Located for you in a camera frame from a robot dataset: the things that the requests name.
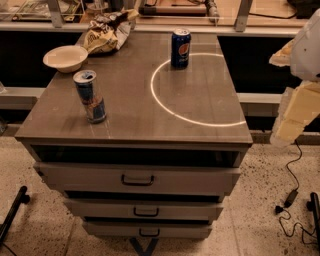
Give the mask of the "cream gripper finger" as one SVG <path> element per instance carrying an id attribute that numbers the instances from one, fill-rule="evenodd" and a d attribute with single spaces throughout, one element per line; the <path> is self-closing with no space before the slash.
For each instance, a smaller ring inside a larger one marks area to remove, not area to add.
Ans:
<path id="1" fill-rule="evenodd" d="M 274 53 L 270 57 L 269 63 L 278 67 L 289 66 L 292 47 L 293 47 L 293 40 L 286 43 L 280 50 Z"/>
<path id="2" fill-rule="evenodd" d="M 292 144 L 319 115 L 319 82 L 302 81 L 295 89 L 287 87 L 282 94 L 270 143 L 275 146 Z"/>

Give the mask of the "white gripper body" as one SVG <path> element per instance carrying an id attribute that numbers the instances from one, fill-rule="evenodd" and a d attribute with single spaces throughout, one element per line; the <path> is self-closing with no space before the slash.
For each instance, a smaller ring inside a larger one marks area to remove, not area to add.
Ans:
<path id="1" fill-rule="evenodd" d="M 290 69 L 301 80 L 320 81 L 320 9 L 294 38 Z"/>

